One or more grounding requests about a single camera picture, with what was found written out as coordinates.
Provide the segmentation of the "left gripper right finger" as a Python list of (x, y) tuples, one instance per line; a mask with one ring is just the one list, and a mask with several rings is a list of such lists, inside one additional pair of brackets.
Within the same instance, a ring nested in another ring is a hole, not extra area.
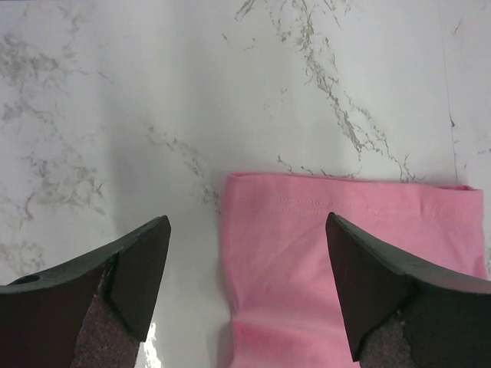
[(488, 367), (490, 282), (440, 267), (330, 213), (328, 253), (353, 361)]

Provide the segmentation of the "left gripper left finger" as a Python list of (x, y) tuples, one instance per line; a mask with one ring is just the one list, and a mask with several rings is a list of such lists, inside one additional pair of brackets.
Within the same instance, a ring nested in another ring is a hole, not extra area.
[(3, 367), (133, 367), (170, 242), (160, 216), (122, 238), (1, 288)]

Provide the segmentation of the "pink t shirt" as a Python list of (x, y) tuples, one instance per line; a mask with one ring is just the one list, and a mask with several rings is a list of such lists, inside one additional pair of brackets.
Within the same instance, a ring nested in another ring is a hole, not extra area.
[(233, 173), (222, 204), (234, 367), (353, 366), (328, 256), (330, 213), (427, 261), (486, 276), (483, 192), (469, 186)]

